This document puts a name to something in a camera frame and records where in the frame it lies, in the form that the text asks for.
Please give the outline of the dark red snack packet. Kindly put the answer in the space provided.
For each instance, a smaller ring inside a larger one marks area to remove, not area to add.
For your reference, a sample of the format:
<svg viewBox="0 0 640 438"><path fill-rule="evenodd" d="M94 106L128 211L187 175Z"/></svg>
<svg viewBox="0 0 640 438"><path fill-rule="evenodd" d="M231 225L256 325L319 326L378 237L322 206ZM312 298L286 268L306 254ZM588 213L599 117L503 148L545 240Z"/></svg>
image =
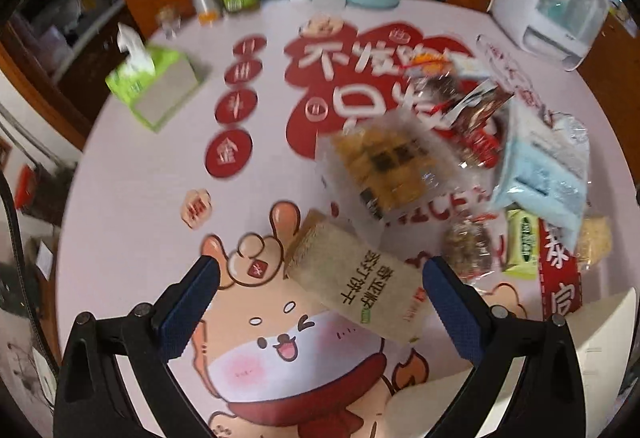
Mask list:
<svg viewBox="0 0 640 438"><path fill-rule="evenodd" d="M471 164L493 169L499 162L500 132L489 133L491 118L513 97L487 79L465 93L452 76L435 86L436 111L442 115L434 131Z"/></svg>

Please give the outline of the orange white snack packet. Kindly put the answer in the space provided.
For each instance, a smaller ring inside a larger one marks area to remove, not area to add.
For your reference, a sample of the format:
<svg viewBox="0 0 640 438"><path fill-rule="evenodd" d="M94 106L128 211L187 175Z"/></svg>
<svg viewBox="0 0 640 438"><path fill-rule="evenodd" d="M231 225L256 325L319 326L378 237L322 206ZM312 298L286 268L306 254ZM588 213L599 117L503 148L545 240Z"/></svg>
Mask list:
<svg viewBox="0 0 640 438"><path fill-rule="evenodd" d="M407 78L442 78L452 76L460 80L483 81L491 78L490 71L475 57L459 52L424 53L413 57L405 68Z"/></svg>

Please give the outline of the yellow cracker packet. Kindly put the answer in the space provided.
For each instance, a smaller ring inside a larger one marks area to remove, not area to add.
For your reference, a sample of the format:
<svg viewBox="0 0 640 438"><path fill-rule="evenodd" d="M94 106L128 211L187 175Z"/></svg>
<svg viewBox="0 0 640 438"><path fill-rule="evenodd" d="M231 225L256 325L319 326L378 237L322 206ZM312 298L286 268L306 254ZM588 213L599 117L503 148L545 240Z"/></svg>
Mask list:
<svg viewBox="0 0 640 438"><path fill-rule="evenodd" d="M576 245L576 259L582 269L598 265L611 253L613 236L608 217L591 215L584 218Z"/></svg>

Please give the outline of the green tissue box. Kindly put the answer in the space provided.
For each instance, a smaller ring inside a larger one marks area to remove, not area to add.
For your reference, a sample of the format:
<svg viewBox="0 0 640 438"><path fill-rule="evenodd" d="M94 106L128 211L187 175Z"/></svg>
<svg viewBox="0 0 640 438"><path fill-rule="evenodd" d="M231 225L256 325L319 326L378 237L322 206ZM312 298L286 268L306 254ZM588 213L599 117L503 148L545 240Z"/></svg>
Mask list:
<svg viewBox="0 0 640 438"><path fill-rule="evenodd" d="M134 28L118 25L116 42L126 58L105 84L145 127L157 133L200 85L185 54L146 45Z"/></svg>

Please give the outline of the beige cracker packet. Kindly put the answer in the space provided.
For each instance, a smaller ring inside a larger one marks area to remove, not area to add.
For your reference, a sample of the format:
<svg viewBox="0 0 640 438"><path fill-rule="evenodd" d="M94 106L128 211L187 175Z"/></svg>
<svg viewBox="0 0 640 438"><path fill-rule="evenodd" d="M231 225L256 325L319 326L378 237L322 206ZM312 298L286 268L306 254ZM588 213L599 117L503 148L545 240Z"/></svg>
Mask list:
<svg viewBox="0 0 640 438"><path fill-rule="evenodd" d="M420 340L432 311L422 270L372 249L317 210L288 246L285 276L326 308L397 343Z"/></svg>

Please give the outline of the green snack packet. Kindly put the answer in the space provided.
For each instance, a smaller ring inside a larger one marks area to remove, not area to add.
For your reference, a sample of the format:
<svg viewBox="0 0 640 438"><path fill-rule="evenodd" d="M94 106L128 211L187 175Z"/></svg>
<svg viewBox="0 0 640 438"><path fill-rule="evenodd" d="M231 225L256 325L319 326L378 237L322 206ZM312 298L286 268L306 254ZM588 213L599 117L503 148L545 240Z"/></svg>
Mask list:
<svg viewBox="0 0 640 438"><path fill-rule="evenodd" d="M538 275L539 218L521 209L506 212L506 273L533 280Z"/></svg>

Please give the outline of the light blue bread bag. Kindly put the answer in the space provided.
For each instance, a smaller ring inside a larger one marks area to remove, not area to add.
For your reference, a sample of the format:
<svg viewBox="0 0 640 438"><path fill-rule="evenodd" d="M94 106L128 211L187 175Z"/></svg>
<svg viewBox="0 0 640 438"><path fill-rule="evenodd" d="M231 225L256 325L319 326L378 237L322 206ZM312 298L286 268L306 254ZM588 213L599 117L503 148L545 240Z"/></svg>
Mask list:
<svg viewBox="0 0 640 438"><path fill-rule="evenodd" d="M573 252L587 205L589 164L590 143L582 122L555 112L547 123L532 107L511 99L489 203L494 210L521 206L555 227L563 247Z"/></svg>

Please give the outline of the white cosmetics storage box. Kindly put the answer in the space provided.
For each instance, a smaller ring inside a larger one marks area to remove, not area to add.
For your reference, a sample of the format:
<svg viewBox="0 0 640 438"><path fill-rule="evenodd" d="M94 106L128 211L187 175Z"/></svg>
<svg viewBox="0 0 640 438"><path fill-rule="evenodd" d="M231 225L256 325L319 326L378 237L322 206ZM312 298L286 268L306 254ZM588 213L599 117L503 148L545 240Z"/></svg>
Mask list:
<svg viewBox="0 0 640 438"><path fill-rule="evenodd" d="M521 50L577 69L608 16L608 0L490 0L488 13Z"/></svg>

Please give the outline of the small glass jar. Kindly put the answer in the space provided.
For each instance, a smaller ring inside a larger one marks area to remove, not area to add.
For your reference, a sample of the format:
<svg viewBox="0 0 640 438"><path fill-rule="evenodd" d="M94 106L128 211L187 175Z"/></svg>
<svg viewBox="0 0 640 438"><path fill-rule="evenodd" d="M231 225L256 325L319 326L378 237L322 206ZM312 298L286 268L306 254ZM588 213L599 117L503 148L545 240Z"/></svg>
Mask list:
<svg viewBox="0 0 640 438"><path fill-rule="evenodd" d="M167 39L175 39L181 29L181 17L174 6L162 7L156 14L156 21Z"/></svg>

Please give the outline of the clear fried snack bag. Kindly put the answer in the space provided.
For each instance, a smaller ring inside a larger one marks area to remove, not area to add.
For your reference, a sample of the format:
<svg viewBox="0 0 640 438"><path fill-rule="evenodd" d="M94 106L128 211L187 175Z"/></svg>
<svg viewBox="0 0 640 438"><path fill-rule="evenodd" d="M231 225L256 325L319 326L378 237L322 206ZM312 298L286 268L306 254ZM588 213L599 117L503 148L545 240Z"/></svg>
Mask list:
<svg viewBox="0 0 640 438"><path fill-rule="evenodd" d="M392 219L471 187L446 141L401 109L319 136L314 160L342 215L375 247Z"/></svg>

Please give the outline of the brown nut snack packet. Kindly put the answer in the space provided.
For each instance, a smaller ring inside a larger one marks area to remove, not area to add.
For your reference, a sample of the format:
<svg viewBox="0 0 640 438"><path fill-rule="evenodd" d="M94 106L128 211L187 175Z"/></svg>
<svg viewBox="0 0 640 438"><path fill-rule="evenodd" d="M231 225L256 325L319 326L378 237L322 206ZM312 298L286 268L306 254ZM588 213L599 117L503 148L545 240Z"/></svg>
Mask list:
<svg viewBox="0 0 640 438"><path fill-rule="evenodd" d="M494 252L484 223L469 217L456 219L442 236L442 258L464 281L490 273Z"/></svg>

